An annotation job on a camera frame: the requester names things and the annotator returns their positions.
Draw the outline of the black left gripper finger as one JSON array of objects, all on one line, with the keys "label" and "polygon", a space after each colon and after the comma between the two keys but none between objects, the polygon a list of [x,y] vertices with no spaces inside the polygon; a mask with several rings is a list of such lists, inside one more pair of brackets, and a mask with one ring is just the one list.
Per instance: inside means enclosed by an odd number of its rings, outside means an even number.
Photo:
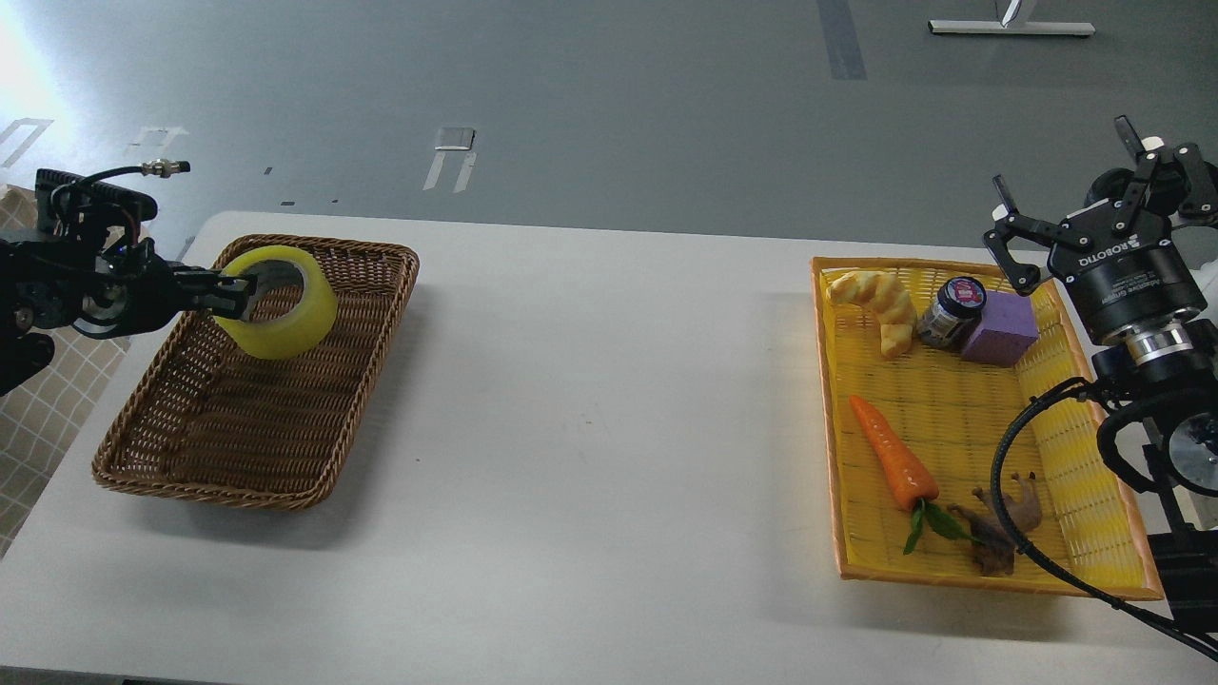
[{"label": "black left gripper finger", "polygon": [[209,290],[186,293],[177,296],[174,308],[179,312],[202,311],[227,321],[244,321],[251,295],[244,291]]},{"label": "black left gripper finger", "polygon": [[180,262],[171,264],[171,278],[186,293],[253,293],[258,282],[257,275],[227,275]]}]

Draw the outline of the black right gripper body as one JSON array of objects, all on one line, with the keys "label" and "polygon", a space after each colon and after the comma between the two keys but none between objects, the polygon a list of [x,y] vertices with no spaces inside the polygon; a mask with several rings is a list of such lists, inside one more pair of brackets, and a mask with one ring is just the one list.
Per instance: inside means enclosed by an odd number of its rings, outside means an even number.
[{"label": "black right gripper body", "polygon": [[1205,311],[1206,299],[1170,239],[1169,218],[1138,213],[1114,234],[1114,206],[1066,216],[1068,243],[1050,250],[1047,268],[1063,283],[1091,342],[1113,346],[1132,329],[1161,328]]}]

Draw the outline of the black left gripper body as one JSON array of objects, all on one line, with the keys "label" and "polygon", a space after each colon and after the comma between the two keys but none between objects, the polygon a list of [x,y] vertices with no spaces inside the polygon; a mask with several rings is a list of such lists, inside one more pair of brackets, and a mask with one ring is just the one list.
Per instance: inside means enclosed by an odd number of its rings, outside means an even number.
[{"label": "black left gripper body", "polygon": [[110,273],[119,279],[123,296],[118,314],[110,325],[112,336],[133,336],[156,332],[183,311],[174,271],[162,258],[155,240],[121,247],[110,255]]}]

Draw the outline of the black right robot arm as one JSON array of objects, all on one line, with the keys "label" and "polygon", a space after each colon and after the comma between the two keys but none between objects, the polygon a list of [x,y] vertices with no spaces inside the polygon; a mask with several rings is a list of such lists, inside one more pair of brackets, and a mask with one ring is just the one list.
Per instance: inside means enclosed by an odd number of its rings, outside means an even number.
[{"label": "black right robot arm", "polygon": [[[1216,658],[1216,533],[1185,520],[1175,489],[1216,496],[1216,324],[1173,234],[1216,225],[1216,168],[1194,143],[1141,137],[1125,116],[1114,133],[1130,169],[1111,169],[1086,205],[1058,222],[1017,208],[1001,176],[984,243],[1023,297],[1058,282],[1097,346],[1093,377],[1074,377],[1032,396],[993,453],[989,489],[999,528],[1017,555],[1086,596],[1100,598],[1209,658]],[[1169,529],[1149,538],[1169,616],[1132,606],[1084,581],[1030,542],[1002,502],[1009,449],[1039,414],[1065,400],[1097,403],[1100,460],[1119,481],[1160,499]]]}]

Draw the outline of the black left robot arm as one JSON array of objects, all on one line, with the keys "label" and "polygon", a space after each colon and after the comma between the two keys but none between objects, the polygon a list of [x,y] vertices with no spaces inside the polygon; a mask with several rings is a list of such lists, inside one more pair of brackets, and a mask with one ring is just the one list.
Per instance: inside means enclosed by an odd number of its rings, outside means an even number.
[{"label": "black left robot arm", "polygon": [[240,321],[252,311],[266,277],[162,258],[141,234],[158,213],[156,200],[114,184],[188,169],[188,161],[167,158],[90,176],[38,169],[34,225],[1,247],[4,392],[52,363],[55,329],[110,340],[156,332],[184,312]]}]

